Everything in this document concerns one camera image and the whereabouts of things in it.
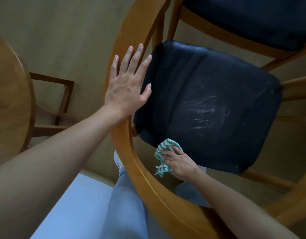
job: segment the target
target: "light blue jeans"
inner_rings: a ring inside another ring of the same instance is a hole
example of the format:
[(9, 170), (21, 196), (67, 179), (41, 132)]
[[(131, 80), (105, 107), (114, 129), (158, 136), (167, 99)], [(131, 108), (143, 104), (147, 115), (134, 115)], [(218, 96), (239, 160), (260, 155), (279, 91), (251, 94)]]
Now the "light blue jeans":
[[(207, 206), (207, 201), (189, 182), (175, 188), (178, 196), (192, 203)], [(101, 232), (101, 239), (148, 239), (148, 211), (137, 193), (126, 170), (120, 170), (119, 179), (112, 191), (109, 209)]]

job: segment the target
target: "beige floor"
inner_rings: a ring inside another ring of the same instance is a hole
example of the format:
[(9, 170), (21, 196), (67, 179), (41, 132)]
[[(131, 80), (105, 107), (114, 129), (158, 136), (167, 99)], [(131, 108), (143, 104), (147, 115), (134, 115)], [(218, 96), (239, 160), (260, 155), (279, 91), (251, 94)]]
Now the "beige floor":
[[(103, 83), (108, 57), (119, 28), (134, 0), (0, 0), (0, 36), (22, 57), (31, 72), (75, 81), (69, 113), (84, 119), (103, 105)], [(164, 38), (171, 8), (166, 14)], [(271, 59), (215, 40), (179, 22), (175, 40), (237, 56), (258, 66)], [(281, 81), (306, 75), (306, 56), (272, 72)], [(63, 88), (34, 81), (37, 101), (57, 110)], [(306, 115), (306, 100), (282, 104), (279, 114)], [(50, 118), (39, 114), (37, 123)], [(154, 172), (154, 148), (138, 138), (136, 150), (143, 164)], [(85, 168), (111, 181), (118, 169), (109, 138), (98, 147)], [(259, 172), (298, 181), (306, 170), (306, 125), (274, 122), (262, 152), (253, 166)], [(280, 194), (235, 175), (208, 173), (259, 205), (272, 203)], [(167, 187), (178, 183), (171, 175), (158, 178)], [(306, 221), (291, 227), (306, 238)]]

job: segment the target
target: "black leather seat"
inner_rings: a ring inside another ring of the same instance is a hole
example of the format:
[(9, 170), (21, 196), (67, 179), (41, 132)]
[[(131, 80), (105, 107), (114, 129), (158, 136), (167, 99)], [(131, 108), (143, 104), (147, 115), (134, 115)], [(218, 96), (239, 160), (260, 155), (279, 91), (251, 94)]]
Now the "black leather seat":
[(134, 117), (140, 138), (175, 140), (198, 165), (241, 173), (257, 159), (281, 102), (279, 80), (236, 57), (165, 41), (152, 53)]
[(306, 0), (184, 0), (183, 5), (257, 43), (286, 51), (306, 43)]

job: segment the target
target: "white sneaker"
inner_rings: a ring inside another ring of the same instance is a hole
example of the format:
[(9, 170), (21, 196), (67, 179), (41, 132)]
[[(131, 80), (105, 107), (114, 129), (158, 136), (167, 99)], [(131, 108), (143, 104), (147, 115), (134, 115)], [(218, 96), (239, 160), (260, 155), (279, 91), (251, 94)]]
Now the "white sneaker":
[(122, 161), (120, 160), (116, 151), (114, 151), (114, 162), (116, 166), (118, 166), (120, 172), (120, 170), (124, 168), (124, 165), (122, 164)]
[(204, 173), (206, 173), (207, 174), (207, 172), (206, 172), (206, 168), (205, 167), (202, 167), (202, 166), (200, 166), (200, 165), (197, 165), (197, 167), (199, 167)]

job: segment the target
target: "round wooden table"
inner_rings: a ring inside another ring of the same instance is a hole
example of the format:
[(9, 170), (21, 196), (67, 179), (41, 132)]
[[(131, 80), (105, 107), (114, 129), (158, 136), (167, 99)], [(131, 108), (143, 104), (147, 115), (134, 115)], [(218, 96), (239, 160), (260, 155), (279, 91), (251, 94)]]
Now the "round wooden table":
[(35, 122), (35, 103), (29, 73), (0, 38), (0, 163), (28, 146)]

